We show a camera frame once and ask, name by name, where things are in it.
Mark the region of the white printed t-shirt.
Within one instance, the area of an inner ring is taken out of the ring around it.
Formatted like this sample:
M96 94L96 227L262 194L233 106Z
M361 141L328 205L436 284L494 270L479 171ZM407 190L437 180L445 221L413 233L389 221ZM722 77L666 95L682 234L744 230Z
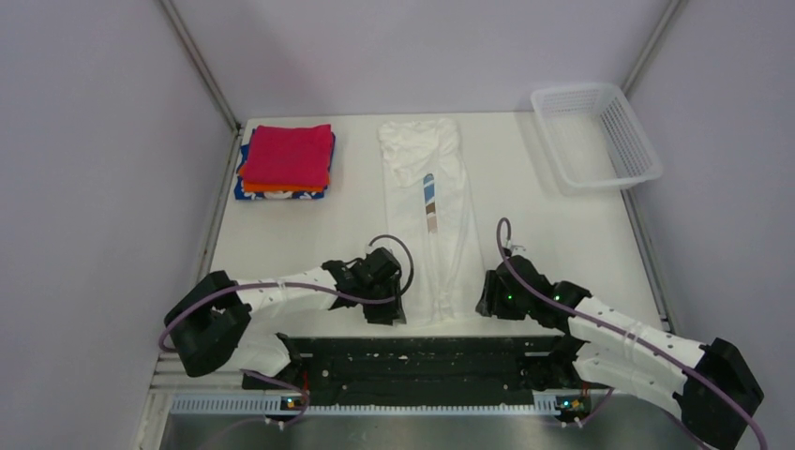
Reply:
M414 261L402 296L408 325L474 318L486 270L457 123L386 122L378 140L387 228Z

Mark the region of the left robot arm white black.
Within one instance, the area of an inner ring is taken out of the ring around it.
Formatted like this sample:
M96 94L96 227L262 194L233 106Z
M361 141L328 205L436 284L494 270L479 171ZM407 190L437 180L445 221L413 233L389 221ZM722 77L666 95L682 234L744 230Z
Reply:
M401 277L398 259L384 247L288 277L243 281L225 271L211 272L166 314L158 344L178 355L191 378L235 368L289 387L300 376L298 356L284 333L266 333L266 326L309 312L356 307L367 323L398 323L403 319Z

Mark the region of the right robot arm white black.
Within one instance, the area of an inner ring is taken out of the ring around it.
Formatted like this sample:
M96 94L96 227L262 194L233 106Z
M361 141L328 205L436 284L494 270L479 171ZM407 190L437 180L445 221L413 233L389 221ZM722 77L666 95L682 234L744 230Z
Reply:
M747 430L760 448L769 446L754 419L764 393L740 350L724 339L705 344L658 330L577 284L550 282L520 255L487 271L476 310L562 332L549 369L531 376L535 390L602 384L660 408L714 449L736 448Z

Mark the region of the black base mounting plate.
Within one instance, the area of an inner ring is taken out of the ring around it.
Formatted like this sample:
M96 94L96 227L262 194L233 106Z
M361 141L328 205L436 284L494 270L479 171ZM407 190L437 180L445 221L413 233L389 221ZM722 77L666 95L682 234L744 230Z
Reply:
M593 387L573 369L568 337L296 337L279 381L311 405L530 405L537 392Z

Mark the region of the folded orange t-shirt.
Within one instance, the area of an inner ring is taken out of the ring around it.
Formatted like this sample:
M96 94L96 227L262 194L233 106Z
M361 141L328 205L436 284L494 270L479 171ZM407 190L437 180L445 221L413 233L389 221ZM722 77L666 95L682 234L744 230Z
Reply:
M242 187L245 192L284 192L284 191L306 191L310 193L319 193L324 191L328 188L331 179L327 177L325 182L321 185L296 185L296 184L264 184L264 183L254 183L251 181L247 181L244 179L242 181Z

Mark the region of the folded pink t-shirt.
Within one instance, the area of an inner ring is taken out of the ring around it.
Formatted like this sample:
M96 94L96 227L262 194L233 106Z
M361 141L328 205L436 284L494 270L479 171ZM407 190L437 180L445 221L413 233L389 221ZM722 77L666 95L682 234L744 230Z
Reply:
M335 135L314 127L258 126L249 141L242 178L255 185L322 188L330 182Z

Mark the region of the folded blue patterned t-shirt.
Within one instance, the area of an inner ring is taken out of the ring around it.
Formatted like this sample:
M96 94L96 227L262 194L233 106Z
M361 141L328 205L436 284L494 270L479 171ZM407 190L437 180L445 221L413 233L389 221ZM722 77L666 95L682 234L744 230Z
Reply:
M335 146L332 155L332 162L335 153ZM242 187L242 171L243 165L247 160L248 157L248 147L249 142L243 144L240 148L240 161L237 164L236 168L236 175L235 175L235 182L233 184L232 193L236 200L238 201L255 201L255 200L319 200L325 196L325 192L329 189L330 184L327 189L319 193L310 193L306 191L284 191L284 192L245 192Z

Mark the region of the white plastic basket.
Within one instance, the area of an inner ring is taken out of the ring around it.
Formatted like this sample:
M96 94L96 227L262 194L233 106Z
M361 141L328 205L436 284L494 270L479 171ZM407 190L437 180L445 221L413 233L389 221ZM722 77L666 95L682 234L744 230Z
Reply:
M620 87L549 87L532 92L531 104L562 193L626 190L662 176L662 163Z

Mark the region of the aluminium frame rail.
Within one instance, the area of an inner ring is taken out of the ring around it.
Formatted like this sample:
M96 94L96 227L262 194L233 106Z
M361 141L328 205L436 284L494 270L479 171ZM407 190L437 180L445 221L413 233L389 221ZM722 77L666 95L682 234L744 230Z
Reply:
M229 358L167 352L151 386L187 390L209 414L261 411L278 418L298 413L303 394L316 414L535 414L558 428L581 426L599 411L621 412L699 443L690 422L582 379L560 337L300 337L286 345L287 366L266 380Z

